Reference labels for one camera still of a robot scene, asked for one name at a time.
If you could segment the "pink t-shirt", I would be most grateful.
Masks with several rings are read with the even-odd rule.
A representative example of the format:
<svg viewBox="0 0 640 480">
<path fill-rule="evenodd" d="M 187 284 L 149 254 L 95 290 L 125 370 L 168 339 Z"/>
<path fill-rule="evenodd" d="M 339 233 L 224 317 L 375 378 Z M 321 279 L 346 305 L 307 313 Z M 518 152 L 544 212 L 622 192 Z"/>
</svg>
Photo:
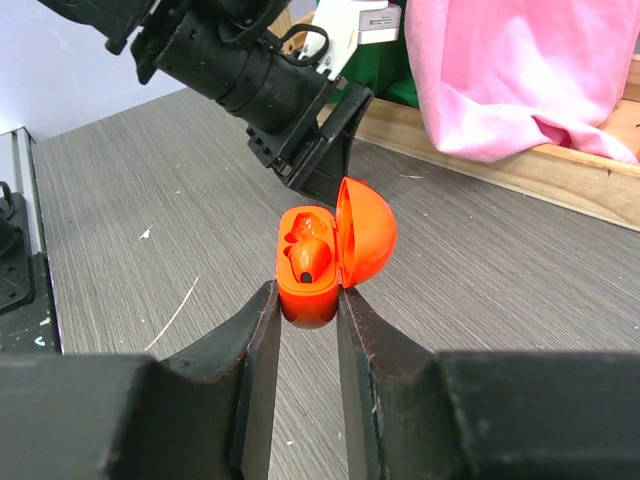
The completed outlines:
<svg viewBox="0 0 640 480">
<path fill-rule="evenodd" d="M 485 163 L 552 144 L 635 164 L 601 125 L 638 34 L 635 1 L 411 1 L 405 35 L 427 134 Z"/>
</svg>

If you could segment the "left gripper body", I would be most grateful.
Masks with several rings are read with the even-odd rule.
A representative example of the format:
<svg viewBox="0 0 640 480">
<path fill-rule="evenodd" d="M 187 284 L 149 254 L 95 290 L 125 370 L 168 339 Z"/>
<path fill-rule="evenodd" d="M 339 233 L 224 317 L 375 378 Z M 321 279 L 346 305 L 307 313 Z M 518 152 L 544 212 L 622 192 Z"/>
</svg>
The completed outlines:
<svg viewBox="0 0 640 480">
<path fill-rule="evenodd" d="M 300 190 L 320 146 L 318 115 L 338 88 L 310 60 L 298 60 L 309 31 L 297 23 L 271 27 L 277 9 L 158 9 L 131 51 L 138 79 L 162 71 L 247 124 L 248 145 L 261 164 Z"/>
</svg>

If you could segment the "green t-shirt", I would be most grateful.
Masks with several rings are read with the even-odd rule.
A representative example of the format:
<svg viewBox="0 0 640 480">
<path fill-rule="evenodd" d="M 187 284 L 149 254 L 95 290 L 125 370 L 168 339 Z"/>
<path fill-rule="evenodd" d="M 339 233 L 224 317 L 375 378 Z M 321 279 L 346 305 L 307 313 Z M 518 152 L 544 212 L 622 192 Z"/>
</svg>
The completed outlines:
<svg viewBox="0 0 640 480">
<path fill-rule="evenodd" d="M 341 74 L 371 89 L 377 98 L 419 107 L 403 32 L 392 42 L 360 45 Z"/>
</svg>

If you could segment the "wooden clothes rack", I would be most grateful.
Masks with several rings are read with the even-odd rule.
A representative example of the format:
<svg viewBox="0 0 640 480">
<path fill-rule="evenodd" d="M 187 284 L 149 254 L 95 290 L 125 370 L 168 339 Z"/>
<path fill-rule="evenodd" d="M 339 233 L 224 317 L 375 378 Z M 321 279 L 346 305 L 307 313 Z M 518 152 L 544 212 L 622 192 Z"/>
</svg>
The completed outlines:
<svg viewBox="0 0 640 480">
<path fill-rule="evenodd" d="M 358 136 L 639 226 L 635 1 L 321 1 L 285 49 L 375 95 Z"/>
</svg>

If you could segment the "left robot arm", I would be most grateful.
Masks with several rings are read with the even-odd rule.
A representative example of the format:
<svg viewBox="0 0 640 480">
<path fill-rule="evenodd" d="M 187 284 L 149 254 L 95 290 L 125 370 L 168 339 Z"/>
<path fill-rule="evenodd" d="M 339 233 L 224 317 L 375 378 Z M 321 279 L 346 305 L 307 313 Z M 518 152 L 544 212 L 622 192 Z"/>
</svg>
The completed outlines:
<svg viewBox="0 0 640 480">
<path fill-rule="evenodd" d="M 317 117 L 339 82 L 318 72 L 328 31 L 270 26 L 285 1 L 59 1 L 46 7 L 106 38 L 114 55 L 131 48 L 138 80 L 162 71 L 247 124 L 248 146 L 288 188 L 326 204 L 346 197 L 357 127 L 373 93 L 348 89 L 324 122 Z"/>
</svg>

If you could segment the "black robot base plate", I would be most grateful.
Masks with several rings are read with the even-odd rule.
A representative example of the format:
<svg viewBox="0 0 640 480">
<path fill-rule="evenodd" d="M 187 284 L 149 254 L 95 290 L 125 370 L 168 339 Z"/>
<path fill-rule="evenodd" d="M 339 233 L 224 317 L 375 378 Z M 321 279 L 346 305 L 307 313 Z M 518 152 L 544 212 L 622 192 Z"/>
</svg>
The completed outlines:
<svg viewBox="0 0 640 480">
<path fill-rule="evenodd" d="M 1 352 L 61 353 L 38 205 L 1 183 Z"/>
</svg>

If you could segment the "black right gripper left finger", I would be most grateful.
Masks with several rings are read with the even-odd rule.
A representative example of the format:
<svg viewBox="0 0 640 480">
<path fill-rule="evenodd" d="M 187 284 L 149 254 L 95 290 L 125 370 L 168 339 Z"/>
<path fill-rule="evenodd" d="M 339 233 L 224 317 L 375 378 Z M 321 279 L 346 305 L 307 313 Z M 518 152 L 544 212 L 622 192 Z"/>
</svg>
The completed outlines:
<svg viewBox="0 0 640 480">
<path fill-rule="evenodd" d="M 1 359 L 5 479 L 264 479 L 280 348 L 276 285 L 163 359 Z"/>
</svg>

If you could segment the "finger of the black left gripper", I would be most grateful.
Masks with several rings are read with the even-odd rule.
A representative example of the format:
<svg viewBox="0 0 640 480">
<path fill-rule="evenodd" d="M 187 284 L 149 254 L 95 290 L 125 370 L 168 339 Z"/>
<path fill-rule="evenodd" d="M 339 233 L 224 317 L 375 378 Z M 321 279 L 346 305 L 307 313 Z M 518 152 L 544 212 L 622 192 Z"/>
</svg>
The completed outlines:
<svg viewBox="0 0 640 480">
<path fill-rule="evenodd" d="M 354 83 L 334 106 L 320 128 L 320 146 L 312 149 L 312 169 L 300 188 L 302 195 L 331 206 L 336 203 L 355 133 L 372 99 L 368 87 Z"/>
</svg>

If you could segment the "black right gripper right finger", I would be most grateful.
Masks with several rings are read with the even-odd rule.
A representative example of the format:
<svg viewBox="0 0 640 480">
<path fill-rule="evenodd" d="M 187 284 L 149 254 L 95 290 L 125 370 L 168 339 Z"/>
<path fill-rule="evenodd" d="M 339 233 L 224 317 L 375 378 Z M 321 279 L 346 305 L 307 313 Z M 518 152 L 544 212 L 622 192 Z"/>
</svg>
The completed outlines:
<svg viewBox="0 0 640 480">
<path fill-rule="evenodd" d="M 355 289 L 337 340 L 353 479 L 635 479 L 639 357 L 432 352 Z"/>
</svg>

